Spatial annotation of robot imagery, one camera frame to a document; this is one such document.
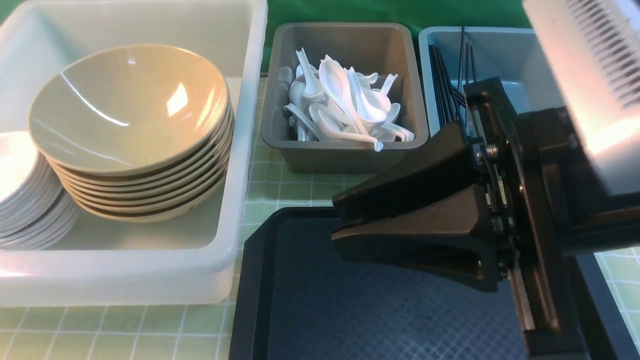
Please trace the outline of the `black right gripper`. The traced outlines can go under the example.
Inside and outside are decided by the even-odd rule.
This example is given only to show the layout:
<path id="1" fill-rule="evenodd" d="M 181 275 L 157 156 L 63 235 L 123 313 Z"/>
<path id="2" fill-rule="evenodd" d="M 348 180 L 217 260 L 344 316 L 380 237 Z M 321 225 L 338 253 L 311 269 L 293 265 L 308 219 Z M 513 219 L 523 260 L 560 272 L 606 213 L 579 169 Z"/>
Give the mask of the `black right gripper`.
<path id="1" fill-rule="evenodd" d="M 531 360 L 637 360 L 595 253 L 639 244 L 639 194 L 606 192 L 564 105 L 514 109 L 498 77 L 464 86 L 480 164 L 506 205 L 507 273 Z M 498 292 L 499 246 L 482 171 L 459 121 L 336 194 L 346 261 L 425 272 Z"/>

